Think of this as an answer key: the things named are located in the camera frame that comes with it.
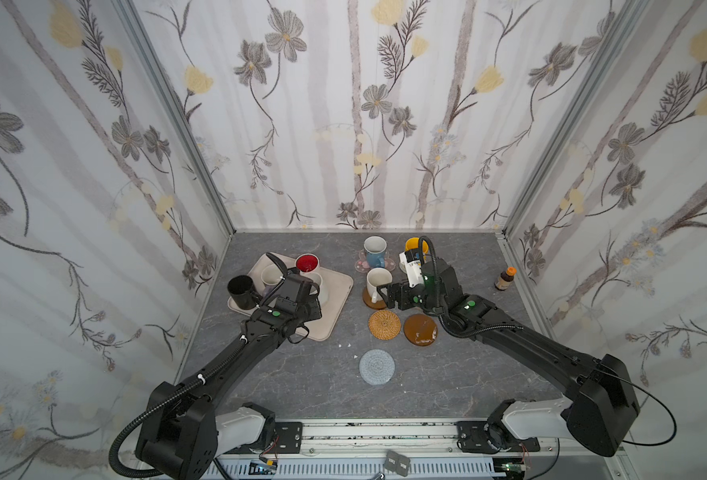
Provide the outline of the brown round wooden coaster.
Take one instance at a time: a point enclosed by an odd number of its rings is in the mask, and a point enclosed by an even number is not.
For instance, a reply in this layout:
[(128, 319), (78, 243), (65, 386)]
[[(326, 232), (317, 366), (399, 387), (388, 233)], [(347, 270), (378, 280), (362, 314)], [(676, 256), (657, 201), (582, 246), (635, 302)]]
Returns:
[(385, 301), (379, 300), (377, 302), (371, 301), (371, 295), (369, 295), (369, 291), (367, 291), (367, 288), (363, 288), (363, 292), (361, 292), (361, 298), (363, 298), (363, 303), (367, 305), (367, 307), (373, 309), (373, 310), (384, 310), (387, 309), (387, 304), (385, 304)]

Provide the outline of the woven rattan round coaster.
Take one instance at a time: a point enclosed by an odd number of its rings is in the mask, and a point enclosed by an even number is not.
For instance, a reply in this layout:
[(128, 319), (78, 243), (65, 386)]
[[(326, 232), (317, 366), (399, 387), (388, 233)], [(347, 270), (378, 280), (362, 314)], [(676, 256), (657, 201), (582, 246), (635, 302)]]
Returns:
[(379, 310), (369, 316), (367, 327), (373, 337), (389, 341), (401, 333), (401, 319), (391, 310)]

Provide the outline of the beige plastic tray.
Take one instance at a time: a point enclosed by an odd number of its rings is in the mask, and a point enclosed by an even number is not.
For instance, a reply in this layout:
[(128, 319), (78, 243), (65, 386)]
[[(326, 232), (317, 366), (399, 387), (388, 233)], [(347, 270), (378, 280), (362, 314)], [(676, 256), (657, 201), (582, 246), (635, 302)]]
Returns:
[[(288, 267), (295, 266), (296, 258), (279, 253), (275, 253), (275, 255), (277, 255), (277, 258), (280, 258), (283, 262), (285, 262)], [(249, 273), (247, 273), (247, 275), (253, 279), (255, 286), (261, 287), (258, 288), (259, 292), (263, 292), (266, 288), (262, 281), (262, 272), (265, 267), (268, 267), (270, 264), (272, 264), (271, 260), (267, 258), (266, 254), (263, 254), (251, 268)], [(332, 335), (332, 331), (338, 322), (344, 305), (354, 288), (354, 280), (347, 274), (323, 267), (319, 267), (312, 273), (319, 273), (321, 275), (324, 284), (323, 288), (327, 289), (329, 298), (327, 302), (321, 306), (322, 318), (315, 321), (306, 322), (306, 327), (309, 330), (309, 340), (323, 342), (329, 339)], [(255, 310), (255, 308), (249, 310), (239, 308), (231, 296), (228, 300), (228, 306), (231, 310), (245, 316), (250, 316)]]

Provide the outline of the dark brown glossy round coaster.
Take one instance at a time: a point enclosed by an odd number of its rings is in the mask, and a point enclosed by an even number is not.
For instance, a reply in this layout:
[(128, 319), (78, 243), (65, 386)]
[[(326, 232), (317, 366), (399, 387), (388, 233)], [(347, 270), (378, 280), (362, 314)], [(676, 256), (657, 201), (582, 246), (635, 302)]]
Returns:
[(433, 318), (425, 314), (415, 314), (409, 316), (403, 324), (403, 334), (409, 343), (425, 347), (430, 346), (437, 339), (437, 323)]

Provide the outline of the yellow mug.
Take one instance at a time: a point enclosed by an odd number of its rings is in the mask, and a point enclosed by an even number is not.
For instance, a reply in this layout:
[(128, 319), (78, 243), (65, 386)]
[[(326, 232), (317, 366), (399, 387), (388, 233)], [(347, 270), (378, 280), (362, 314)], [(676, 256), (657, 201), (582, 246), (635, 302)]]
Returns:
[(405, 242), (405, 253), (418, 256), (419, 251), (421, 251), (423, 255), (429, 254), (429, 242), (421, 240), (419, 237), (409, 238), (407, 242)]

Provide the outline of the blue mug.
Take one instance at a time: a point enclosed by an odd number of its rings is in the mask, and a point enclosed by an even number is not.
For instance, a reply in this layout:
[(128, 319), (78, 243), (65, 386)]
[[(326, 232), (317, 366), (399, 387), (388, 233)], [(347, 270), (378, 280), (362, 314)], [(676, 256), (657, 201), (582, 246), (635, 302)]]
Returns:
[(369, 236), (363, 242), (365, 248), (365, 261), (369, 268), (385, 268), (385, 252), (387, 251), (387, 240), (381, 236)]

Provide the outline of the grey blue round coaster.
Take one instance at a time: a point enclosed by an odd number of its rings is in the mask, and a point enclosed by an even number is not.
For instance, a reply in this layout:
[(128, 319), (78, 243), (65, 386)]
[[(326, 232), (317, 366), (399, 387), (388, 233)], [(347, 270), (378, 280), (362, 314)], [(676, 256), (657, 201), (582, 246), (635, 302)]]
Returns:
[(365, 352), (359, 362), (359, 375), (365, 383), (373, 386), (385, 385), (395, 374), (395, 360), (381, 349)]

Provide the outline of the pink cherry blossom coaster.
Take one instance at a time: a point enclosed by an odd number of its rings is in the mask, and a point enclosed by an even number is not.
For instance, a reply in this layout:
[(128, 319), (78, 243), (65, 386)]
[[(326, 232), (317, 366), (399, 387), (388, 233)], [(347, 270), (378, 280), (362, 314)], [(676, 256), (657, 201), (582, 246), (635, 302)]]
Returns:
[[(397, 263), (391, 258), (391, 254), (386, 251), (383, 254), (383, 268), (389, 270), (389, 272), (393, 272), (396, 267)], [(369, 266), (369, 262), (367, 262), (367, 252), (365, 252), (365, 250), (359, 252), (359, 258), (357, 258), (357, 262), (355, 262), (355, 270), (359, 273), (367, 273), (371, 270), (371, 266)]]

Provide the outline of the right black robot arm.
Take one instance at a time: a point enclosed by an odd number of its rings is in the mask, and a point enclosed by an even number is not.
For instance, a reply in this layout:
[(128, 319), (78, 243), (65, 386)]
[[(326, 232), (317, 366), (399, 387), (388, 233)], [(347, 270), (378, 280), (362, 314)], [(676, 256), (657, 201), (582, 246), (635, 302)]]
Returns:
[(455, 269), (427, 236), (399, 256), (407, 277), (375, 286), (373, 299), (389, 308), (421, 309), (455, 339), (479, 341), (533, 370), (559, 389), (556, 400), (501, 402), (480, 424), (459, 426), (459, 449), (497, 454), (539, 438), (571, 439), (601, 457), (629, 444), (643, 392), (627, 366), (571, 349), (513, 319), (495, 303), (463, 291)]

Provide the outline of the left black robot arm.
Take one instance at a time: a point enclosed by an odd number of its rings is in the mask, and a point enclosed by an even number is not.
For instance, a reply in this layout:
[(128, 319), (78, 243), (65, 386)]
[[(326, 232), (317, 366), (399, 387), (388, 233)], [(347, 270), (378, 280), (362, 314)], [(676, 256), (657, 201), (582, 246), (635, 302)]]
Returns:
[(124, 427), (109, 449), (109, 466), (125, 478), (200, 479), (227, 451), (216, 409), (264, 358), (298, 329), (322, 318), (320, 286), (276, 254), (280, 282), (264, 294), (240, 334), (210, 363), (178, 384), (153, 390), (146, 410)]

